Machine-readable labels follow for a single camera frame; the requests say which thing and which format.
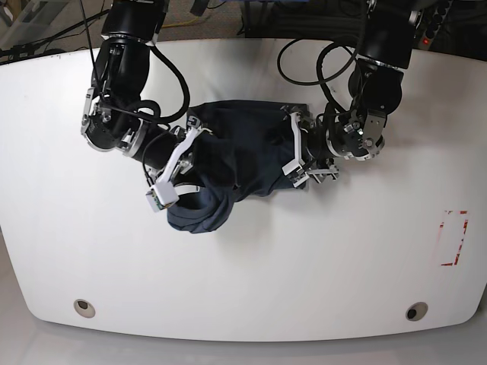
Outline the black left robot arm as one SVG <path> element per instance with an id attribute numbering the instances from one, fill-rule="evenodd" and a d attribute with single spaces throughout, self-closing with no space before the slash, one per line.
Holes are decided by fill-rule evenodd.
<path id="1" fill-rule="evenodd" d="M 294 135 L 294 157 L 282 172 L 294 187 L 309 179 L 317 183 L 327 177 L 337 179 L 336 158 L 365 161 L 380 154 L 387 117 L 402 99 L 401 84 L 409 67 L 417 18 L 427 7 L 423 1 L 361 2 L 358 41 L 346 62 L 355 67 L 348 83 L 349 109 L 341 107 L 328 86 L 343 71 L 329 77 L 323 74 L 326 55 L 340 47 L 340 42 L 334 41 L 320 52 L 313 84 L 321 87 L 327 100 L 324 112 L 312 118 L 298 107 L 285 108 Z"/>

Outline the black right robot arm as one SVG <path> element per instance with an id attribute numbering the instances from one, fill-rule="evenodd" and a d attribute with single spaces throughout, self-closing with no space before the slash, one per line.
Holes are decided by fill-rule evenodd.
<path id="1" fill-rule="evenodd" d="M 168 5 L 167 1 L 113 2 L 99 53 L 91 57 L 91 87 L 81 122 L 81 135 L 93 149 L 119 150 L 138 161 L 149 195 L 164 204 L 204 188 L 194 173 L 193 153 L 203 123 L 189 111 L 190 92 L 183 74 L 156 46 Z M 169 116 L 156 101 L 141 96 L 151 56 L 173 73 L 181 87 L 182 105 Z"/>

